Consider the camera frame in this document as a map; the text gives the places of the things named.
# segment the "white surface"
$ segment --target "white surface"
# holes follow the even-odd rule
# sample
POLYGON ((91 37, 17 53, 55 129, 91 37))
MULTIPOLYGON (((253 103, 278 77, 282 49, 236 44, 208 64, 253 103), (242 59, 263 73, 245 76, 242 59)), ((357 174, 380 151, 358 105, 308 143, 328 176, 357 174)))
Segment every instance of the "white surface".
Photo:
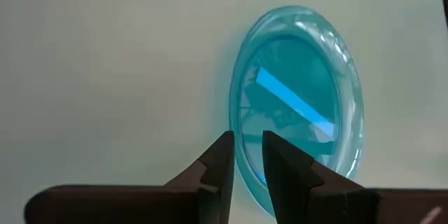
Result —
MULTIPOLYGON (((164 183, 228 126, 258 16, 326 17, 365 100, 367 186, 448 187, 442 0, 0 0, 0 223, 60 183, 164 183)), ((231 223, 272 223, 235 175, 231 223)))

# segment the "blue plastic plate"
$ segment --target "blue plastic plate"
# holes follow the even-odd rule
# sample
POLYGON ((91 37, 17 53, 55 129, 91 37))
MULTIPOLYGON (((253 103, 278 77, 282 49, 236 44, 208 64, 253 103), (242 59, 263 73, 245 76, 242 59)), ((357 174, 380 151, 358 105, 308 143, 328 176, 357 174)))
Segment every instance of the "blue plastic plate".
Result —
POLYGON ((263 130, 354 177, 363 139, 363 99, 354 62, 330 23, 308 8, 287 6, 254 24, 234 66, 230 127, 241 175, 272 215, 263 130))

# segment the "dark brown gripper jaw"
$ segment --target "dark brown gripper jaw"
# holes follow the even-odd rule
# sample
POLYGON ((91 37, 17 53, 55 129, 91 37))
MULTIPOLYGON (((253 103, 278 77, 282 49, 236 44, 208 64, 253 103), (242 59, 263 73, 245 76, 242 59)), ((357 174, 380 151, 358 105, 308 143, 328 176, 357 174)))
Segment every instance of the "dark brown gripper jaw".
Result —
POLYGON ((448 223, 448 190, 364 188, 269 131, 262 154, 278 224, 448 223))
POLYGON ((232 196, 234 145, 233 132, 225 132, 189 168, 165 185, 51 187, 28 201, 25 222, 226 224, 232 196))

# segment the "white background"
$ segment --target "white background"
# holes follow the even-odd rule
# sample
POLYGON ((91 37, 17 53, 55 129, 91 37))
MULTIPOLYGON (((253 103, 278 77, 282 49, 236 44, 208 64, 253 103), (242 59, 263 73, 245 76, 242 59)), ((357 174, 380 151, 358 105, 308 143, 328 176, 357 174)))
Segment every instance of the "white background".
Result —
MULTIPOLYGON (((442 0, 0 0, 0 223, 61 183, 162 184, 228 128, 232 67, 271 8, 327 18, 365 101, 366 186, 448 188, 442 0)), ((236 170, 231 223, 272 223, 236 170)))

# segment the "white table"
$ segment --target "white table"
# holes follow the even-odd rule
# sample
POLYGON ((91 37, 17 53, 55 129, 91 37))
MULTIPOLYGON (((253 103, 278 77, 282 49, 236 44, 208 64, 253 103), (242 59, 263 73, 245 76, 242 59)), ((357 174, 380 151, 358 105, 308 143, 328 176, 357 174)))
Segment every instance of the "white table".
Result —
MULTIPOLYGON (((228 127, 233 64, 271 8, 344 38, 363 86, 366 186, 448 187, 442 0, 0 0, 0 223, 61 183, 161 184, 228 127)), ((273 223, 236 170, 231 223, 273 223)))

